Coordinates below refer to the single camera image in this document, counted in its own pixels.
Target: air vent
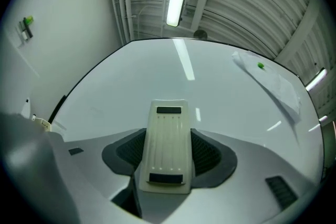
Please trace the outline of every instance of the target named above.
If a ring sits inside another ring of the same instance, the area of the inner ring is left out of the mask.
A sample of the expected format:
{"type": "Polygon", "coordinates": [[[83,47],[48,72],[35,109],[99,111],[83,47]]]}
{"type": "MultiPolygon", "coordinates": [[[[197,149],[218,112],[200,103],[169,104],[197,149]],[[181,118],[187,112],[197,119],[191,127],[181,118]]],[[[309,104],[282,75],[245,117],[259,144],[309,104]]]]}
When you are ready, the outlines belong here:
{"type": "Polygon", "coordinates": [[[143,132],[117,148],[117,155],[124,161],[131,164],[134,167],[134,170],[137,169],[142,160],[145,137],[146,132],[143,132]]]}
{"type": "Polygon", "coordinates": [[[274,194],[282,210],[289,207],[298,199],[296,194],[291,190],[291,188],[281,176],[266,178],[265,181],[274,194]]]}
{"type": "Polygon", "coordinates": [[[214,168],[221,161],[220,151],[199,136],[191,133],[195,175],[201,175],[214,168]]]}
{"type": "Polygon", "coordinates": [[[71,156],[75,155],[75,154],[78,154],[78,153],[81,153],[83,152],[84,150],[82,150],[81,148],[79,147],[75,147],[75,148],[72,148],[69,150],[69,153],[71,156]]]}

